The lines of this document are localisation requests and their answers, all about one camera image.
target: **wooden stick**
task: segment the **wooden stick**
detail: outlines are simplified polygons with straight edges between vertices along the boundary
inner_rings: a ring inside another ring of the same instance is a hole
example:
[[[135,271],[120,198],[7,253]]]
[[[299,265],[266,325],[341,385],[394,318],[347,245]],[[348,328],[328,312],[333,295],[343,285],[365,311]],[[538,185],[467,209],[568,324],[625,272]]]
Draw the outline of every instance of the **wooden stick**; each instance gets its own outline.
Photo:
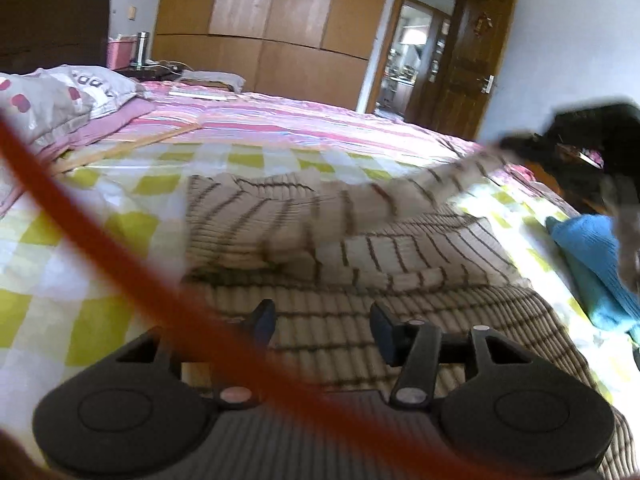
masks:
[[[74,158],[73,160],[60,160],[55,164],[51,165],[51,173],[59,174],[65,173],[67,171],[74,170],[75,168],[80,168],[81,166],[86,166],[87,164],[91,164],[92,162],[98,162],[99,160],[103,160],[104,158],[110,158],[115,155],[121,155],[123,153],[130,152],[131,150],[135,150],[136,148],[140,148],[142,146],[148,146],[150,144],[155,144],[156,142],[160,142],[161,140],[170,139],[171,137],[176,137],[181,134],[186,134],[188,132],[192,132],[194,130],[199,130],[202,127],[201,124],[198,123],[190,123],[186,126],[178,129],[172,130],[170,132],[164,132],[162,134],[153,134],[146,137],[142,137],[141,139],[134,140],[133,142],[122,142],[113,148],[105,150],[103,152],[97,153],[87,153],[85,155],[79,155],[78,158]]]

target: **red cable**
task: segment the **red cable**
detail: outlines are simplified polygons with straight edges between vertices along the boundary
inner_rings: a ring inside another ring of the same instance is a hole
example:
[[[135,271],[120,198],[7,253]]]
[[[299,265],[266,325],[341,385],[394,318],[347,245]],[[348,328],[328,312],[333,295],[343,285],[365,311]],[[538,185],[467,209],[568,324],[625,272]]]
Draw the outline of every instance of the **red cable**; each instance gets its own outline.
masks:
[[[0,152],[25,189],[66,236],[96,267],[109,276],[144,314],[171,327],[172,338],[188,355],[199,356],[230,381],[261,392],[269,404],[305,424],[347,441],[376,460],[407,472],[442,480],[506,480],[513,475],[473,465],[443,452],[442,447],[418,446],[370,420],[339,408],[316,388],[304,385],[267,361],[252,345],[236,338],[224,324],[210,318],[210,310],[197,301],[178,296],[158,277],[107,236],[48,176],[0,121]]]

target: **door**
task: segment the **door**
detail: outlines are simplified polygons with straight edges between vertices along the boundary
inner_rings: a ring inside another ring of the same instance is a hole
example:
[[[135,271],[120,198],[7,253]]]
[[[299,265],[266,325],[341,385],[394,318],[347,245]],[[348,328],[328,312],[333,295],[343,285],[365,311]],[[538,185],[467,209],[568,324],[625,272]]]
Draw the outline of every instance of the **door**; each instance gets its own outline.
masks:
[[[472,140],[496,82],[515,0],[460,0],[459,5],[450,61],[441,80],[427,83],[432,86],[426,88],[418,123]]]

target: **bed sheet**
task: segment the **bed sheet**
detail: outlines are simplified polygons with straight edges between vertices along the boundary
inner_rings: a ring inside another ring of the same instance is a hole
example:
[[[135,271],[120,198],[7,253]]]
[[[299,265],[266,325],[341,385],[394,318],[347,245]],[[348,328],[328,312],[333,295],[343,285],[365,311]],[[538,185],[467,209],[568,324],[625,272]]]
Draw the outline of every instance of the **bed sheet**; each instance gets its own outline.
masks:
[[[165,95],[165,90],[152,89],[161,104],[153,114],[134,121],[116,140],[101,141],[90,149],[104,150],[124,136],[137,138],[179,128],[193,120],[189,114],[196,114],[196,109],[197,117],[211,124],[206,109],[210,104],[183,102],[182,98],[177,101]],[[255,94],[249,98],[250,101],[232,106],[244,107],[242,116],[248,113],[247,104],[254,107],[250,114],[252,124],[277,126],[282,124],[279,116],[284,113],[280,107],[296,107],[289,100]],[[475,149],[464,141],[412,126],[356,117],[338,108],[297,106],[297,128],[304,128],[301,121],[311,124],[315,131],[320,130],[318,123],[331,128],[332,123],[353,121],[354,126],[343,129],[345,134],[350,128],[356,133],[351,140],[326,140],[318,134],[314,143],[308,137],[297,143],[291,141],[298,138],[297,131],[292,133],[292,124],[259,136],[246,124],[230,134],[229,128],[222,125],[229,123],[217,123],[216,127],[206,128],[202,139],[197,134],[186,134],[172,142],[139,148],[127,156],[75,170],[61,177],[60,182],[106,231],[162,273],[167,282],[178,283],[185,269],[185,186],[191,174],[229,171],[251,178],[316,168],[327,180],[357,183],[406,174],[417,166],[451,160],[457,153]],[[302,114],[305,107],[310,111]],[[214,113],[228,118],[232,115],[219,108]],[[385,147],[381,148],[380,142],[368,142],[365,130],[369,123],[376,124],[381,132],[389,132],[373,136],[384,141]],[[273,138],[283,136],[289,136],[287,142]],[[411,148],[408,138],[411,142],[419,140],[420,150]],[[634,402],[640,372],[632,359],[630,341],[626,336],[591,326],[563,281],[564,263],[544,231],[542,222],[546,216],[566,217],[562,209],[511,173],[493,175],[454,202],[491,221],[498,240],[521,273],[564,322],[590,363],[603,395],[640,434],[640,409]],[[0,424],[37,456],[31,415],[42,396],[139,335],[148,323],[126,298],[87,266],[28,196],[21,198],[0,221],[0,267]]]

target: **red polka dot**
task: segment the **red polka dot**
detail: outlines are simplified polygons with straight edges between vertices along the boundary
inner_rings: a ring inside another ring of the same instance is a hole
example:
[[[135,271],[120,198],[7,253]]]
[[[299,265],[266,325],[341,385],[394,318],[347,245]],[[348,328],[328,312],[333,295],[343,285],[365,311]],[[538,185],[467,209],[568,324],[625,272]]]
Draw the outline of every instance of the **red polka dot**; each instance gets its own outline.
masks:
[[[31,110],[31,103],[23,94],[16,94],[11,98],[11,104],[23,114]]]
[[[69,86],[69,95],[73,99],[73,101],[77,101],[80,98],[80,92],[75,86]]]

